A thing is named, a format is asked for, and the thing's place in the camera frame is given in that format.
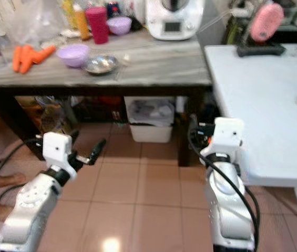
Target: white cord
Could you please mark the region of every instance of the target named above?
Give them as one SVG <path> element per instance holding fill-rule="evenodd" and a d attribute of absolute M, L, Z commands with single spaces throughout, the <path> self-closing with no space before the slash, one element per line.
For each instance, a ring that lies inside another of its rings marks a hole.
<path fill-rule="evenodd" d="M 204 31 L 205 29 L 209 28 L 210 26 L 212 26 L 213 24 L 217 23 L 219 20 L 221 20 L 222 18 L 224 18 L 225 16 L 227 16 L 228 14 L 230 14 L 232 11 L 226 10 L 225 12 L 223 12 L 220 16 L 215 17 L 214 19 L 212 19 L 211 21 L 209 21 L 208 23 L 206 23 L 205 25 L 201 26 L 200 29 L 197 31 L 197 33 L 201 33 L 202 31 Z"/>

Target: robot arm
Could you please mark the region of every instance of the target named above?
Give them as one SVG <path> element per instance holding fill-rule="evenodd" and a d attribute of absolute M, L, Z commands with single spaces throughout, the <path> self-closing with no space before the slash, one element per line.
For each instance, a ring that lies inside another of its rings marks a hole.
<path fill-rule="evenodd" d="M 222 171 L 245 195 L 238 166 L 243 128 L 243 122 L 239 119 L 216 118 L 214 125 L 200 124 L 196 134 L 211 137 L 209 145 L 200 154 Z M 210 167 L 207 169 L 205 194 L 210 206 L 214 252 L 253 251 L 253 222 L 247 207 L 232 186 Z"/>
<path fill-rule="evenodd" d="M 103 139 L 89 158 L 71 152 L 71 137 L 49 132 L 43 137 L 43 157 L 48 170 L 39 173 L 21 188 L 16 204 L 0 233 L 0 251 L 35 252 L 48 217 L 62 193 L 62 187 L 74 180 L 83 164 L 93 165 L 101 153 Z"/>

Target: yellow bottle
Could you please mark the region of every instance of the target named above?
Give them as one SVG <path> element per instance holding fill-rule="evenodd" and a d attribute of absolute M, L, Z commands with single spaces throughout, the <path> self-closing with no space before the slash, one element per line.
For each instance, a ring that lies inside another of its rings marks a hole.
<path fill-rule="evenodd" d="M 85 12 L 78 4 L 74 4 L 74 11 L 77 27 L 80 31 L 80 37 L 82 40 L 88 40 L 90 38 L 90 32 L 87 27 Z"/>
<path fill-rule="evenodd" d="M 73 8 L 73 0 L 62 0 L 61 7 L 64 10 L 65 16 L 71 28 L 76 29 L 77 23 L 75 19 L 74 8 Z"/>

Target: metal bowl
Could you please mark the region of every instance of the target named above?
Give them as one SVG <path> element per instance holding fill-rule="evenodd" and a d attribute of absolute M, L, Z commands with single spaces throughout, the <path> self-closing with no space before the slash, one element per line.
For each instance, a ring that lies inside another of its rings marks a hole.
<path fill-rule="evenodd" d="M 88 58 L 83 69 L 92 75 L 103 75 L 118 67 L 118 60 L 114 56 L 99 55 Z"/>

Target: carrot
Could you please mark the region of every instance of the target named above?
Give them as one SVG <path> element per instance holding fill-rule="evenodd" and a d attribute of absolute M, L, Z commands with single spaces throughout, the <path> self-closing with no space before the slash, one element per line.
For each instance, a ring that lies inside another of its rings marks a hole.
<path fill-rule="evenodd" d="M 22 47 L 22 52 L 21 52 L 21 63 L 24 61 L 24 59 L 28 56 L 29 52 L 32 50 L 33 48 L 30 45 L 25 45 Z"/>
<path fill-rule="evenodd" d="M 21 63 L 22 46 L 15 47 L 13 57 L 13 70 L 18 72 Z"/>
<path fill-rule="evenodd" d="M 42 63 L 46 58 L 48 58 L 54 51 L 56 51 L 55 46 L 49 46 L 45 48 L 42 51 L 39 52 L 33 52 L 33 63 L 40 64 Z"/>
<path fill-rule="evenodd" d="M 30 50 L 27 56 L 24 56 L 24 59 L 22 60 L 20 73 L 25 74 L 31 69 L 33 65 L 33 51 Z"/>

